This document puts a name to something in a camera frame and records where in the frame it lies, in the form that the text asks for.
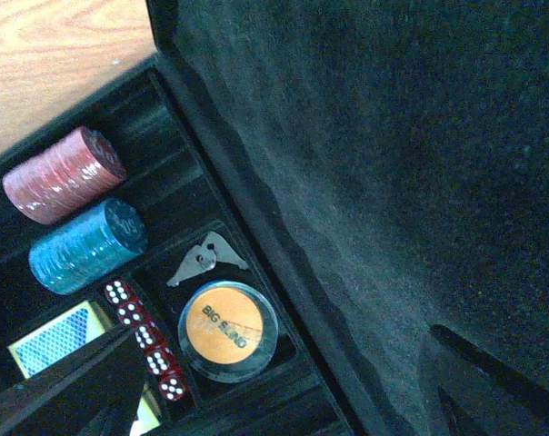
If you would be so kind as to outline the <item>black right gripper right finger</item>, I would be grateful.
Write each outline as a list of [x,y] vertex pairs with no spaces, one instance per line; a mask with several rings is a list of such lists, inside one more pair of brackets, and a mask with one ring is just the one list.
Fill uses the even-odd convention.
[[433,435],[549,435],[549,390],[442,324],[428,333]]

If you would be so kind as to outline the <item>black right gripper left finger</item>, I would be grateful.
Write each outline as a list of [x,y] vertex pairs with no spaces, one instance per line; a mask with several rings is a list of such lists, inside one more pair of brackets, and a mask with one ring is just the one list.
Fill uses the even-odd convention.
[[118,325],[0,393],[0,435],[128,435],[146,369]]

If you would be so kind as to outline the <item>playing card deck box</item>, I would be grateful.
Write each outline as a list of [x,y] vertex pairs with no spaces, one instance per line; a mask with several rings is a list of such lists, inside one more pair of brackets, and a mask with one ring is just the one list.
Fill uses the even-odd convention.
[[[100,322],[95,308],[82,303],[17,342],[14,346],[15,356],[29,379],[113,328]],[[128,435],[140,431],[141,424],[137,421],[140,401]]]

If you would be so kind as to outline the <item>red translucent die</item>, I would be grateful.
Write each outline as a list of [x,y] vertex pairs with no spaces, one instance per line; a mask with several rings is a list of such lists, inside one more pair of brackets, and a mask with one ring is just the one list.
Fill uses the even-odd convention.
[[150,371],[155,376],[163,376],[175,365],[175,356],[167,347],[156,347],[145,353],[145,360]]
[[159,344],[164,337],[154,322],[148,322],[135,327],[135,338],[140,349],[147,350]]
[[134,292],[132,288],[122,279],[114,279],[105,284],[105,298],[113,305],[129,301]]
[[116,316],[123,325],[136,326],[145,320],[146,309],[139,301],[123,301],[115,310]]
[[179,401],[188,393],[188,387],[181,372],[166,373],[158,383],[162,397],[167,401]]

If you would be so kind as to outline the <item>clear dealer button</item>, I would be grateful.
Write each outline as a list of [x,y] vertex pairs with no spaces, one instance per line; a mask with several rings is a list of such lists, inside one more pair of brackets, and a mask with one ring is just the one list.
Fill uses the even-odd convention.
[[184,357],[203,376],[221,383],[245,382],[263,371],[275,355],[278,336],[273,305],[242,282],[201,286],[178,323]]

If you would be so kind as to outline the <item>blue poker chip stack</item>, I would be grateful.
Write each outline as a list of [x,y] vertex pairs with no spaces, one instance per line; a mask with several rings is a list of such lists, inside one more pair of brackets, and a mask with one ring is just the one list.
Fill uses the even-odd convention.
[[145,224],[130,204],[108,198],[35,242],[28,261],[50,292],[78,292],[143,254]]

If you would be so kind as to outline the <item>red poker chip stack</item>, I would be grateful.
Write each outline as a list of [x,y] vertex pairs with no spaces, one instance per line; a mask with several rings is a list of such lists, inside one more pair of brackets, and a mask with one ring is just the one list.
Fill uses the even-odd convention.
[[111,143],[79,126],[3,176],[7,198],[31,220],[59,221],[108,192],[127,177]]

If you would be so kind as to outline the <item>black poker set case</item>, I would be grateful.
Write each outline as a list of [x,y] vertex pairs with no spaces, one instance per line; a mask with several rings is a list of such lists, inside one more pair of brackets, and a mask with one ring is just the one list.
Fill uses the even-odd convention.
[[[177,343],[205,282],[279,316],[250,381],[189,392],[160,435],[433,435],[442,324],[549,390],[549,1],[0,1],[0,393],[9,345],[82,300],[5,173],[79,125],[128,177],[149,247],[120,275]],[[169,287],[211,232],[249,265]]]

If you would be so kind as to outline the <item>yellow big blind button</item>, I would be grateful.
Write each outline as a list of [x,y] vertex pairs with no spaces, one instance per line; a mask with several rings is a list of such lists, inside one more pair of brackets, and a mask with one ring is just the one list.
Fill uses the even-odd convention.
[[264,319],[246,293],[218,286],[196,296],[185,316],[185,332],[194,350],[217,364],[250,357],[264,332]]

